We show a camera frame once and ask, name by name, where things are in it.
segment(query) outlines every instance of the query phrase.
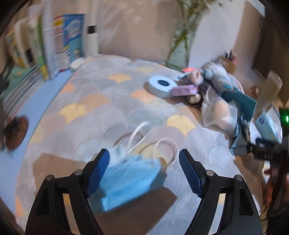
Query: glass vase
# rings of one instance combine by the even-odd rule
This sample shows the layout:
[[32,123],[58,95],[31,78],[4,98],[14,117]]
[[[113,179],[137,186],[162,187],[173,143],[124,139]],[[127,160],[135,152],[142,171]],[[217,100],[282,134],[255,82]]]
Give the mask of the glass vase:
[[200,19],[201,14],[193,14],[189,19],[180,17],[177,21],[174,42],[166,61],[168,68],[181,71],[188,67],[190,52]]

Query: pink sponge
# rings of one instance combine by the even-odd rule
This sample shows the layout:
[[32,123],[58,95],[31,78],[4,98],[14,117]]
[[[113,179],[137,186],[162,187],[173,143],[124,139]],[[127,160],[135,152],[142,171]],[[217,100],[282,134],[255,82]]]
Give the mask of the pink sponge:
[[198,87],[194,85],[184,85],[172,88],[173,96],[189,96],[197,94],[199,91]]

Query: blue gripper pad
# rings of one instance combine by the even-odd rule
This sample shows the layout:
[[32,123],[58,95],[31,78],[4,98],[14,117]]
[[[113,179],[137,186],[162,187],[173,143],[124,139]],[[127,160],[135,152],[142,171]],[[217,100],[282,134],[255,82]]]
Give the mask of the blue gripper pad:
[[95,161],[96,160],[98,160],[98,163],[88,178],[88,188],[86,191],[87,197],[90,197],[92,194],[94,194],[100,184],[100,181],[110,161],[109,151],[107,149],[102,149],[95,158]]
[[202,186],[205,183],[205,168],[200,162],[195,161],[186,149],[180,151],[179,161],[192,192],[202,198],[204,195]]

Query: white rope handle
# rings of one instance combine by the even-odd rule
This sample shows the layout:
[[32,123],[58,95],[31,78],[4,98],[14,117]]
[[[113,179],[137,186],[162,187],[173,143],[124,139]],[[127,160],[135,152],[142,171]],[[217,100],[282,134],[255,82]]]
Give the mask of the white rope handle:
[[175,152],[174,154],[175,155],[172,157],[171,161],[166,166],[174,164],[177,161],[177,159],[179,158],[179,147],[178,147],[178,145],[171,138],[163,137],[153,147],[153,155],[154,156],[156,156],[157,147],[159,146],[160,142],[167,142],[174,148],[174,152]]
[[[139,130],[141,128],[143,128],[144,126],[149,126],[149,131],[147,132],[146,135],[144,135],[137,143],[135,143],[133,146],[131,146],[132,144],[132,141],[135,137],[135,135],[139,132]],[[149,132],[151,130],[151,127],[150,127],[150,123],[149,122],[142,122],[141,124],[139,124],[137,126],[137,128],[134,130],[134,132],[131,134],[131,136],[129,137],[129,142],[128,142],[128,154],[133,151],[141,142],[144,141],[144,139],[149,135]]]

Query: cardboard box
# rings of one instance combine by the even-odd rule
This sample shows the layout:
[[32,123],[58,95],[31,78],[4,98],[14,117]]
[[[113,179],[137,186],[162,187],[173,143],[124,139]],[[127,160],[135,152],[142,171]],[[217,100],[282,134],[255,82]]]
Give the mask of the cardboard box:
[[227,73],[232,75],[234,75],[237,70],[237,65],[223,56],[219,57],[218,63],[226,69]]

